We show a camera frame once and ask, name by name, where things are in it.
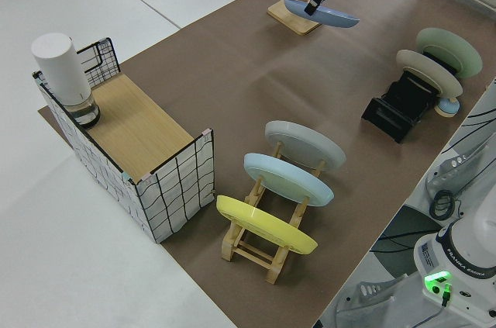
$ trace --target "brown mat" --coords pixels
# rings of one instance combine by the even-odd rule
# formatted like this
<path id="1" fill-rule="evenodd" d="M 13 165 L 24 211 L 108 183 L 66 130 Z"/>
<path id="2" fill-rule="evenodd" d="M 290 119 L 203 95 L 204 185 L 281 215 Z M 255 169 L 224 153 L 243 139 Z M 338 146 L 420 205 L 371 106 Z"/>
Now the brown mat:
<path id="1" fill-rule="evenodd" d="M 327 0 L 361 22 L 352 29 L 321 26 L 307 36 L 266 13 L 277 1 L 237 0 L 122 64 L 191 135 L 214 129 L 218 194 L 243 199 L 249 192 L 243 155 L 270 153 L 264 126 L 271 120 L 316 129 L 346 152 L 338 171 L 321 176 L 334 201 L 309 208 L 301 223 L 319 246 L 308 256 L 290 254 L 276 285 L 244 258 L 221 259 L 229 224 L 213 203 L 164 241 L 243 328 L 312 326 L 496 73 L 494 21 L 468 0 Z M 463 81 L 459 115 L 430 111 L 396 144 L 360 117 L 372 97 L 399 79 L 397 51 L 414 50 L 417 32 L 428 26 L 471 42 L 484 69 Z M 260 207 L 285 219 L 294 209 L 270 193 Z"/>

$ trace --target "green light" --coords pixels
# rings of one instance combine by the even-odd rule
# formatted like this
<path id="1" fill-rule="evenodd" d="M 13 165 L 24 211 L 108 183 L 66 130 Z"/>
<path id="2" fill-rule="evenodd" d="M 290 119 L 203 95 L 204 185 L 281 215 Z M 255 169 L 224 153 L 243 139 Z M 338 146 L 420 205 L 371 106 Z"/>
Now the green light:
<path id="1" fill-rule="evenodd" d="M 449 276 L 450 276 L 450 273 L 448 271 L 440 271 L 440 272 L 436 272 L 435 274 L 432 274 L 432 275 L 427 275 L 424 278 L 424 280 L 425 280 L 425 282 L 427 282 L 427 281 L 433 281 L 433 280 L 440 279 L 440 278 L 447 279 Z"/>
<path id="2" fill-rule="evenodd" d="M 427 290 L 436 293 L 433 290 L 434 287 L 437 287 L 436 284 L 442 283 L 442 282 L 446 281 L 446 279 L 449 279 L 450 277 L 451 277 L 451 274 L 448 271 L 440 271 L 440 272 L 436 272 L 435 274 L 427 275 L 424 277 L 425 286 L 426 286 Z"/>

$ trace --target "plate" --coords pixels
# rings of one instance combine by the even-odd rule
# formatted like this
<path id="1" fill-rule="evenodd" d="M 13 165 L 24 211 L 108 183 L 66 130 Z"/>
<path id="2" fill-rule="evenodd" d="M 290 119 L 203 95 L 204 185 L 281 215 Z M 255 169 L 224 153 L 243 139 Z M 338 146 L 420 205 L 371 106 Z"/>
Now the plate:
<path id="1" fill-rule="evenodd" d="M 253 180 L 262 177 L 262 186 L 293 202 L 303 202 L 308 197 L 308 205 L 324 206 L 334 198 L 324 182 L 287 161 L 263 154 L 246 154 L 244 167 Z"/>
<path id="2" fill-rule="evenodd" d="M 283 156 L 311 169 L 316 169 L 322 160 L 325 161 L 323 171 L 337 169 L 346 161 L 343 150 L 328 137 L 289 121 L 268 122 L 265 138 L 271 146 L 282 142 Z"/>
<path id="3" fill-rule="evenodd" d="M 305 12 L 307 2 L 299 0 L 284 0 L 284 5 L 293 14 L 313 22 L 325 24 L 327 26 L 350 28 L 355 26 L 360 20 L 354 16 L 319 6 L 317 10 L 310 16 Z"/>
<path id="4" fill-rule="evenodd" d="M 289 223 L 228 196 L 217 196 L 217 210 L 227 219 L 265 240 L 299 254 L 310 254 L 317 242 Z"/>
<path id="5" fill-rule="evenodd" d="M 396 63 L 439 91 L 442 98 L 456 98 L 463 93 L 462 85 L 455 77 L 434 60 L 411 50 L 400 50 Z"/>
<path id="6" fill-rule="evenodd" d="M 482 70 L 482 58 L 460 36 L 440 28 L 424 28 L 416 39 L 417 51 L 427 52 L 456 69 L 458 78 L 469 78 Z"/>

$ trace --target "yellow plate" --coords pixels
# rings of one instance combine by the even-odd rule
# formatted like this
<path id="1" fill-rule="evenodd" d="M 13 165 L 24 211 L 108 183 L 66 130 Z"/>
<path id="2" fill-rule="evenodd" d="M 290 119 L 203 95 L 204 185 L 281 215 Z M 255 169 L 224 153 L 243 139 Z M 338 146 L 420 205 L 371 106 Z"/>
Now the yellow plate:
<path id="1" fill-rule="evenodd" d="M 315 240 L 306 233 L 240 200 L 219 195 L 217 210 L 227 219 L 259 237 L 295 253 L 310 254 L 317 247 Z"/>

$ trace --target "white cylinder container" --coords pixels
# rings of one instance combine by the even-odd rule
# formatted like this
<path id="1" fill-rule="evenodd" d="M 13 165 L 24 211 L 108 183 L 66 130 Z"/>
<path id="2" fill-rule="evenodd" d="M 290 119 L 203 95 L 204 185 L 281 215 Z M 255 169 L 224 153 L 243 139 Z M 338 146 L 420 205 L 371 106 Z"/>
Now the white cylinder container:
<path id="1" fill-rule="evenodd" d="M 74 44 L 63 33 L 47 33 L 33 41 L 31 52 L 55 98 L 82 126 L 100 116 Z"/>

